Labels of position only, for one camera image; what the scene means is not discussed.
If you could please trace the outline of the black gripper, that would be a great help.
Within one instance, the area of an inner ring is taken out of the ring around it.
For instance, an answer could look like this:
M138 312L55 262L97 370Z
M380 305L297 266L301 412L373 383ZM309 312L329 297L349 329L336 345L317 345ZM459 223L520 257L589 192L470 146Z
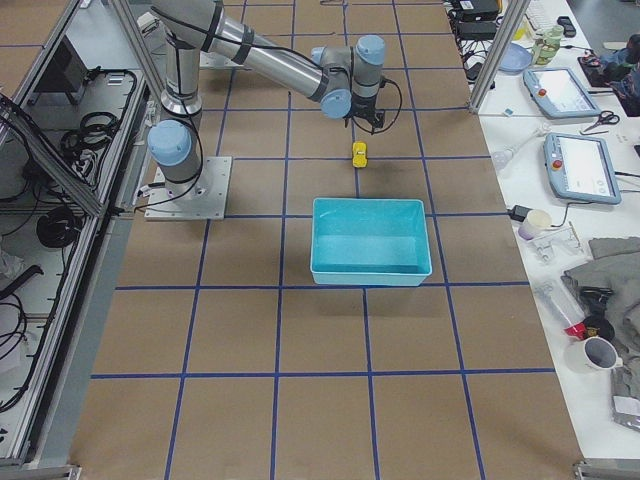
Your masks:
M362 97L357 94L351 96L351 107L347 115L343 117L344 126L357 125L356 118L364 119L369 123L369 133L375 135L384 128L385 111L376 106L377 96Z

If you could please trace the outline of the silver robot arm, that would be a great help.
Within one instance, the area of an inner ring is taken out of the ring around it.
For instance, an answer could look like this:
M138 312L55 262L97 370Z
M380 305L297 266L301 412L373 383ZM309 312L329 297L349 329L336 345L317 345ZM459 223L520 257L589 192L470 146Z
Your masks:
M165 103L199 105L213 77L199 67L204 53L238 65L229 75L220 113L220 152L234 158L227 211L231 215L293 214L314 196L372 197L348 155L352 131L383 132L380 91L385 44L378 36L355 45L320 46L310 54L271 42L234 19L220 1L155 1L167 31Z

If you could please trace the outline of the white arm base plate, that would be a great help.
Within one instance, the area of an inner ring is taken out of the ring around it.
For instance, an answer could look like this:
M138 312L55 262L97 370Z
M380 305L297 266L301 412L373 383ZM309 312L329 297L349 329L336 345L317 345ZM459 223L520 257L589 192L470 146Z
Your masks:
M144 217L149 221L223 220L231 179L233 158L209 156L202 173L195 182L182 185L166 182L159 167L154 181L163 186L152 189L150 206Z

